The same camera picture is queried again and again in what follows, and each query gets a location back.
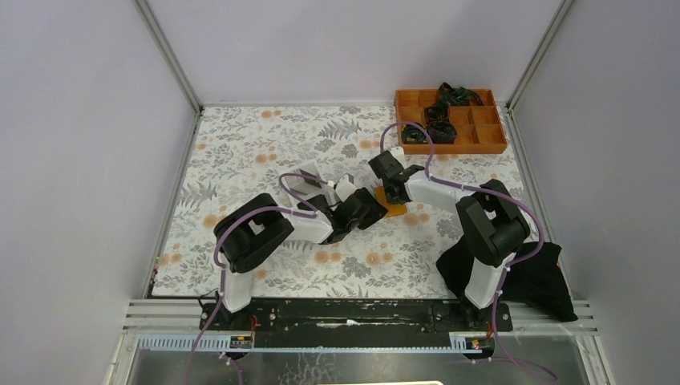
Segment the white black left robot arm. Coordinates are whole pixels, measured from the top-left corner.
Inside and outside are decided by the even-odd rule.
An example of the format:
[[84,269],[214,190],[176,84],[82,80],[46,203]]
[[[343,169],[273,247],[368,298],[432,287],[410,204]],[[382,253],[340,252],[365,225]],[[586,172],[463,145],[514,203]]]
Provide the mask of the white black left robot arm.
[[342,241],[355,229],[365,230],[383,219],[387,208],[359,188],[335,206],[295,210],[261,193],[215,226],[213,261],[220,268],[218,319],[231,330],[248,321],[253,273],[286,241],[318,245]]

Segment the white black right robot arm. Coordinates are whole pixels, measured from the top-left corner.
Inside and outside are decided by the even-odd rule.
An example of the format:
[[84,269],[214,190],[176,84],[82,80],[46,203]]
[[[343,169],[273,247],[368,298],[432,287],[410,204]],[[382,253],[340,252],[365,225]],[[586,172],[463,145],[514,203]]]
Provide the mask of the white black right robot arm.
[[424,168],[400,166],[377,172],[391,204],[424,203],[457,212],[463,240],[472,253],[472,271],[463,285],[468,303],[459,317],[465,327],[480,330],[492,319],[489,307],[495,297],[502,269],[514,259],[530,226],[503,182],[491,179],[480,186],[464,185],[435,176]]

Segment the yellow leather card holder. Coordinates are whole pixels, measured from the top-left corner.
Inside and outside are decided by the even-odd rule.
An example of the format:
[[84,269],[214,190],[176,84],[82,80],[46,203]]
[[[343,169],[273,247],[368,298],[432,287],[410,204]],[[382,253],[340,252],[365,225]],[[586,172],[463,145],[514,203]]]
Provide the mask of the yellow leather card holder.
[[387,210],[385,218],[400,217],[408,213],[406,205],[391,204],[387,201],[387,195],[383,186],[374,188],[374,196],[378,203]]

